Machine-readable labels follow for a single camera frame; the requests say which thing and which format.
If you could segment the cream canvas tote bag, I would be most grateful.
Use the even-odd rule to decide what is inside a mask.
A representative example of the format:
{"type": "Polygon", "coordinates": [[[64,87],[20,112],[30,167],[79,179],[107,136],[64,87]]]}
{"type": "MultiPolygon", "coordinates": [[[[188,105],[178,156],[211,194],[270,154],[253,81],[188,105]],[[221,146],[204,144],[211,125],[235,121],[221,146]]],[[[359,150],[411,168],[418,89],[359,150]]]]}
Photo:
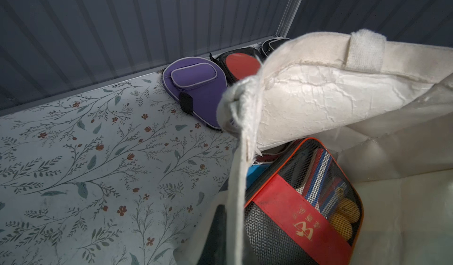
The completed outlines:
{"type": "Polygon", "coordinates": [[[198,264],[224,205],[226,265],[259,265],[244,226],[248,168],[303,138],[328,149],[362,201],[347,265],[453,262],[451,48],[391,42],[367,29],[309,33],[224,92],[217,121],[238,148],[226,185],[173,252],[177,264],[198,264]]]}

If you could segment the purple paddle case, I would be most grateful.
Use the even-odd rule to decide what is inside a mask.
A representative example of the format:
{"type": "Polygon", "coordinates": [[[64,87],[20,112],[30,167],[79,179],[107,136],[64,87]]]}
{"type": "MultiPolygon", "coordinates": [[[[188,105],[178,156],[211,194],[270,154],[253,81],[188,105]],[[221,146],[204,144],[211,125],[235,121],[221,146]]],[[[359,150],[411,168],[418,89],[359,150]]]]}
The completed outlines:
{"type": "Polygon", "coordinates": [[[212,129],[221,128],[217,122],[217,107],[228,83],[220,66],[205,58],[185,57],[165,68],[162,82],[183,112],[212,129]]]}

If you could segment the black paddle case white piping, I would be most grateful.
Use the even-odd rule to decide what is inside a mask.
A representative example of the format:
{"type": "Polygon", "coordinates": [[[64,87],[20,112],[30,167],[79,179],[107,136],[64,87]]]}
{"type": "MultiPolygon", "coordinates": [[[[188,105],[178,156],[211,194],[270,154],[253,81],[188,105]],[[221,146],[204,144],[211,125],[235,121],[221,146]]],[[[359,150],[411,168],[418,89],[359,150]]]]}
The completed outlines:
{"type": "Polygon", "coordinates": [[[275,37],[272,39],[268,39],[261,45],[260,52],[265,58],[267,58],[282,44],[288,41],[290,41],[290,39],[287,37],[275,37]]]}

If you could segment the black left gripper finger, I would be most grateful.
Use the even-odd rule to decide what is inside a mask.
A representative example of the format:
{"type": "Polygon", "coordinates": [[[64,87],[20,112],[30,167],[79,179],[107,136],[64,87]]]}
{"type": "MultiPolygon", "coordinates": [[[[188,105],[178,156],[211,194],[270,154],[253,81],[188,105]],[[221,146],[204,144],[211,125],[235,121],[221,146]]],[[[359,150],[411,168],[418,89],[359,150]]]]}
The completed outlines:
{"type": "Polygon", "coordinates": [[[226,265],[226,222],[225,206],[216,208],[198,265],[226,265]]]}

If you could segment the clear ping pong paddle set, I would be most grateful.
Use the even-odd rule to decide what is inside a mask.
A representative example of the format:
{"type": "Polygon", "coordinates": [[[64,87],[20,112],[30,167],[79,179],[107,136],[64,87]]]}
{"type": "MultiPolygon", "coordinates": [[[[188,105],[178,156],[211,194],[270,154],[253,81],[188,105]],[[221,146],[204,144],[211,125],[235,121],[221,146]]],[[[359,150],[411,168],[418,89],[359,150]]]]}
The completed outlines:
{"type": "Polygon", "coordinates": [[[230,50],[217,57],[210,53],[209,58],[224,71],[230,85],[256,75],[264,60],[262,54],[252,47],[230,50]]]}

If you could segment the red black mesh paddle set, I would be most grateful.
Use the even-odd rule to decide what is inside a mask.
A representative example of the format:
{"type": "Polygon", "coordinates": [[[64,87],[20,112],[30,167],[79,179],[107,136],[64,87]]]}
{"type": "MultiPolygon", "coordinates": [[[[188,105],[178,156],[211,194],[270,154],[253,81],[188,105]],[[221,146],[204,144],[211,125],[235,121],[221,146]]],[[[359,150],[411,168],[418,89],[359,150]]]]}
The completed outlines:
{"type": "Polygon", "coordinates": [[[328,149],[303,138],[249,183],[244,226],[260,265],[346,265],[363,204],[328,149]]]}

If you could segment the blue paddle case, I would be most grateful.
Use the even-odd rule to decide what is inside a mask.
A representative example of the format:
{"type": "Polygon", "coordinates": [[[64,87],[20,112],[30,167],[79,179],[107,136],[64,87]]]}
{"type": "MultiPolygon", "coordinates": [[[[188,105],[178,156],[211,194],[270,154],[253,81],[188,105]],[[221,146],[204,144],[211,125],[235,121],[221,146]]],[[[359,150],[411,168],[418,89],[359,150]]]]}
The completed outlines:
{"type": "Polygon", "coordinates": [[[271,166],[271,163],[254,164],[248,168],[246,177],[246,189],[254,184],[254,182],[271,166]]]}

